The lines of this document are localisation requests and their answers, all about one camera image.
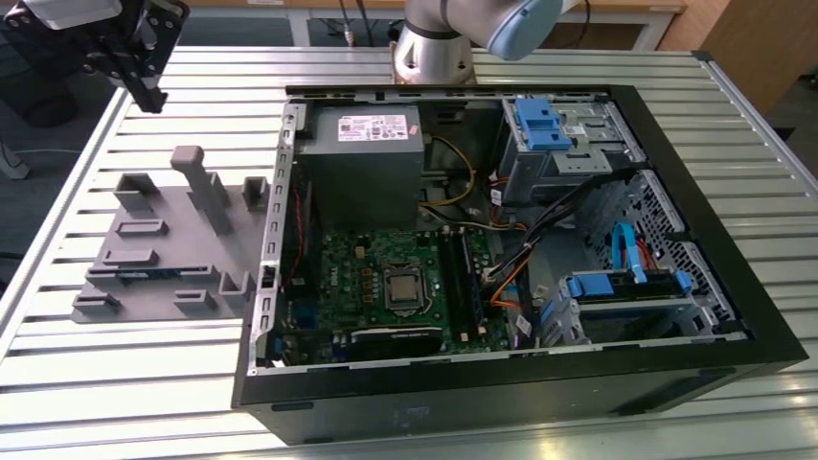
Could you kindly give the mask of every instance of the orange wire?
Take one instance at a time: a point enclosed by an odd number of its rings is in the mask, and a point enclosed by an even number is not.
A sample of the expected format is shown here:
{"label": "orange wire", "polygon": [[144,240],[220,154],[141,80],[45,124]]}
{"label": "orange wire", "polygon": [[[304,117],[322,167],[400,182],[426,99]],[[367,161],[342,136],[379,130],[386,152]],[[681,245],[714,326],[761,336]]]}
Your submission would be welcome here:
{"label": "orange wire", "polygon": [[492,307],[508,307],[511,309],[519,309],[520,308],[520,304],[515,303],[515,302],[492,302],[491,303]]}
{"label": "orange wire", "polygon": [[[498,211],[499,210],[500,210],[500,207],[498,205],[492,205],[491,213],[488,214],[488,219],[491,221],[491,226],[496,227],[496,228],[508,228],[508,226],[511,225],[510,223],[500,223],[498,221]],[[520,230],[528,230],[528,226],[524,225],[522,222],[516,222],[514,224],[514,228],[518,228]]]}
{"label": "orange wire", "polygon": [[637,244],[639,245],[639,249],[641,249],[643,257],[646,258],[646,260],[645,260],[646,266],[649,268],[655,269],[657,265],[655,265],[655,261],[653,260],[653,254],[651,254],[651,252],[649,250],[649,246],[646,245],[645,241],[642,241],[642,240],[638,240]]}
{"label": "orange wire", "polygon": [[495,292],[495,295],[491,296],[491,304],[492,305],[498,302],[498,299],[500,298],[500,294],[502,294],[503,290],[506,289],[506,287],[508,286],[508,284],[511,283],[511,281],[516,277],[518,273],[520,272],[520,270],[523,269],[523,267],[528,263],[530,259],[531,259],[531,254],[528,254],[528,256],[523,259],[520,264],[516,266],[516,268],[514,269],[514,271],[511,272],[511,274],[506,278],[506,281],[502,283],[500,288],[498,289],[498,292]]}

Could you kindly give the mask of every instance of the metal sheet panel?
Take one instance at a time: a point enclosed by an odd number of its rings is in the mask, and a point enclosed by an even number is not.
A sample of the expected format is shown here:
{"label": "metal sheet panel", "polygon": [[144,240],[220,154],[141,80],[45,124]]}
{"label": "metal sheet panel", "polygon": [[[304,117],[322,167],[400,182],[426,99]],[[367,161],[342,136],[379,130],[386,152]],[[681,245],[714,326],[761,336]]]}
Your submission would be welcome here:
{"label": "metal sheet panel", "polygon": [[[475,62],[483,82],[641,89],[770,296],[818,356],[814,189],[794,179],[791,153],[758,129],[763,122],[713,70],[679,53],[539,52],[507,64],[476,52]],[[117,94],[87,151],[87,173],[80,170],[68,184],[72,204],[55,208],[31,270],[20,270],[15,315],[0,338],[0,348],[9,347],[0,362],[0,453],[81,459],[231,452],[364,459],[818,456],[818,358],[662,414],[288,450],[252,417],[230,412],[238,320],[77,325],[68,319],[112,222],[111,189],[121,173],[145,171],[159,183],[176,183],[170,152],[199,144],[208,150],[206,168],[226,183],[267,175],[284,86],[379,82],[388,82],[383,50],[195,47],[174,54],[163,114],[143,114]]]}

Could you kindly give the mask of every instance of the yellow wire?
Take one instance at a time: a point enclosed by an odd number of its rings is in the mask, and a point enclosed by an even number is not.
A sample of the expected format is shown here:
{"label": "yellow wire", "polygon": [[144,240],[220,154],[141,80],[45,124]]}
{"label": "yellow wire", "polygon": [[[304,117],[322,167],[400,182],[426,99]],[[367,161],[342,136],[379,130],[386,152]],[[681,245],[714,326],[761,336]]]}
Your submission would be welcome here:
{"label": "yellow wire", "polygon": [[474,183],[476,182],[476,180],[475,180],[475,173],[474,173],[474,168],[471,167],[470,160],[467,159],[467,157],[463,154],[463,152],[460,151],[460,149],[458,149],[455,147],[455,145],[451,142],[448,142],[448,140],[443,139],[439,136],[432,136],[432,139],[438,139],[440,142],[443,142],[448,146],[448,148],[458,154],[458,156],[463,160],[463,163],[466,163],[466,166],[470,169],[470,184],[468,184],[468,186],[466,188],[466,191],[462,194],[459,194],[454,198],[442,199],[442,200],[438,200],[438,201],[423,201],[423,202],[420,202],[420,206],[447,206],[450,204],[456,203],[458,201],[460,201],[463,198],[466,198],[470,195],[471,190],[474,190]]}

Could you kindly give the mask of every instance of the sticker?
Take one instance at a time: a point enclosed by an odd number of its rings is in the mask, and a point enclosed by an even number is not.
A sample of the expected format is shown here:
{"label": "sticker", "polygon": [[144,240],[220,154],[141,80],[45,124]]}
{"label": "sticker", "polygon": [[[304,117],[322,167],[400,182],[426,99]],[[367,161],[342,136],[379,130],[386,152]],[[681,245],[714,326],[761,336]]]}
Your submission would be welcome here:
{"label": "sticker", "polygon": [[491,204],[502,206],[502,192],[496,189],[491,191]]}
{"label": "sticker", "polygon": [[653,12],[681,12],[682,8],[679,7],[651,7]]}
{"label": "sticker", "polygon": [[516,329],[526,335],[526,337],[531,337],[531,323],[522,314],[516,317]]}
{"label": "sticker", "polygon": [[582,126],[563,126],[562,132],[566,136],[587,136],[586,129]]}
{"label": "sticker", "polygon": [[406,141],[408,138],[406,115],[342,117],[338,120],[339,142]]}

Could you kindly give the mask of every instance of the power supply label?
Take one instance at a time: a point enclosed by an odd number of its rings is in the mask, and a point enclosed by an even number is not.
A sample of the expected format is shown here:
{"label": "power supply label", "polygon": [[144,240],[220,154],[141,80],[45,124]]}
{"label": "power supply label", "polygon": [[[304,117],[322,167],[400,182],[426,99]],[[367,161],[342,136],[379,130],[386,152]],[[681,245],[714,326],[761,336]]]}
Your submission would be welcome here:
{"label": "power supply label", "polygon": [[406,115],[355,116],[338,120],[339,142],[406,141],[408,138]]}

